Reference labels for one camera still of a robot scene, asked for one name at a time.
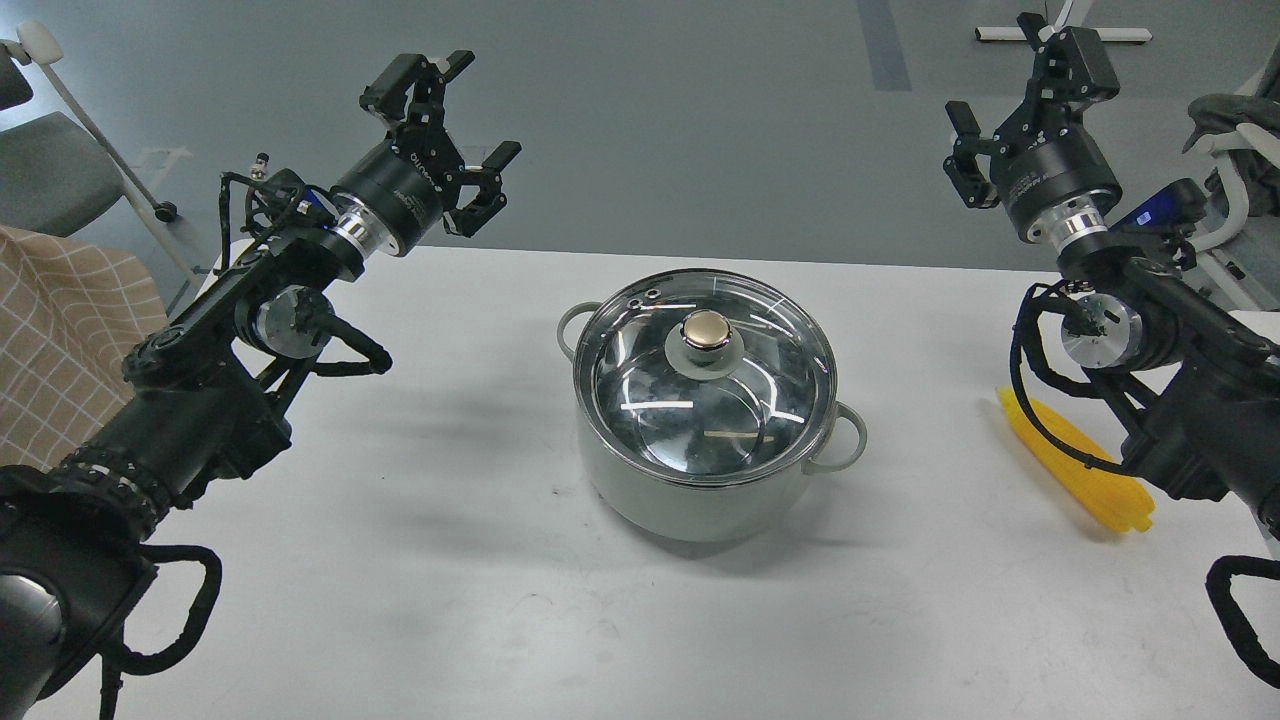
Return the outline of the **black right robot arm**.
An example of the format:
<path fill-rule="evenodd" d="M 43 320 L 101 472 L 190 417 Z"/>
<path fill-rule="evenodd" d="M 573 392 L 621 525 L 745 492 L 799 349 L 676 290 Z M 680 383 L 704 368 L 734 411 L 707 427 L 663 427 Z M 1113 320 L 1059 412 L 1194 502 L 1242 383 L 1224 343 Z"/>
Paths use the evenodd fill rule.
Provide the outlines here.
<path fill-rule="evenodd" d="M 1123 196 L 1087 108 L 1120 85 L 1097 31 L 1023 13 L 1034 54 L 1021 104 L 984 137 L 963 101 L 946 176 L 969 208 L 1002 206 L 1019 240 L 1047 243 L 1061 281 L 1030 287 L 1012 328 L 1014 398 L 1034 433 L 1085 468 L 1138 477 L 1171 498 L 1236 495 L 1277 537 L 1277 345 L 1193 290 L 1181 272 L 1242 231 L 1251 196 L 1277 211 L 1277 60 L 1239 94 L 1197 99 L 1189 150 L 1217 165 L 1210 195 L 1180 179 L 1107 223 Z M 1126 430 L 1111 462 L 1060 439 L 1021 378 L 1107 404 Z"/>

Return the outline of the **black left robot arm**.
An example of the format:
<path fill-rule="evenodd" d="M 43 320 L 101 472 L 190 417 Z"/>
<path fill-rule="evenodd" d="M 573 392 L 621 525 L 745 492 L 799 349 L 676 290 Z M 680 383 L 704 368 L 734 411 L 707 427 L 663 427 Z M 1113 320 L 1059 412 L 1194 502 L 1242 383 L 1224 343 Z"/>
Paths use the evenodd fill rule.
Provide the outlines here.
<path fill-rule="evenodd" d="M 250 246 L 170 325 L 124 359 L 133 398 L 50 471 L 3 469 L 3 716 L 20 719 L 91 659 L 102 661 L 100 715 L 124 675 L 161 673 L 204 635 L 221 560 L 154 544 L 173 509 L 216 479 L 251 477 L 291 445 L 285 413 L 311 375 L 381 374 L 392 359 L 325 296 L 376 251 L 402 258 L 436 224 L 470 237 L 507 204 L 499 143 L 467 163 L 445 129 L 445 91 L 472 61 L 401 54 L 360 96 L 385 127 L 330 188 L 294 172 L 221 177 L 221 238 L 232 188 L 244 187 Z"/>

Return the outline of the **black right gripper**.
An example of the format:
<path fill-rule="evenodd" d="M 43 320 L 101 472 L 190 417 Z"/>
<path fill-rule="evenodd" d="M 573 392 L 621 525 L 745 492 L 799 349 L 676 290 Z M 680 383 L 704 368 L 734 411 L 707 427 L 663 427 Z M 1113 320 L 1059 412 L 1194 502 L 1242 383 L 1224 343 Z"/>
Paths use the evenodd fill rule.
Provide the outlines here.
<path fill-rule="evenodd" d="M 1094 102 L 1116 97 L 1120 83 L 1098 35 L 1068 27 L 1041 41 L 1047 20 L 1036 13 L 1018 15 L 1018 27 L 1036 51 L 1024 102 L 984 138 L 968 102 L 950 100 L 945 111 L 956 138 L 943 172 L 968 208 L 1004 205 L 1019 240 L 1034 243 L 1033 222 L 1048 208 L 1082 195 L 1100 195 L 1101 211 L 1120 201 L 1123 191 L 1112 168 L 1082 123 Z M 1001 143 L 1006 147 L 1001 151 Z M 989 178 L 978 163 L 991 158 Z"/>

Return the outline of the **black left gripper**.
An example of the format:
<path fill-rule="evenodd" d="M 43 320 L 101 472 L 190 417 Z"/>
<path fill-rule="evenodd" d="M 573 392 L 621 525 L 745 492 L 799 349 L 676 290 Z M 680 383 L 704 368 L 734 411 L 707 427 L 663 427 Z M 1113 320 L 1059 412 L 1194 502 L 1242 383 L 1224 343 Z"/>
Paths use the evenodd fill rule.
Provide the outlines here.
<path fill-rule="evenodd" d="M 332 187 L 332 232 L 362 258 L 403 258 L 440 222 L 448 234 L 471 238 L 506 206 L 500 174 L 522 145 L 503 141 L 468 167 L 443 124 L 445 87 L 474 60 L 470 50 L 439 61 L 401 54 L 360 95 L 387 135 Z"/>

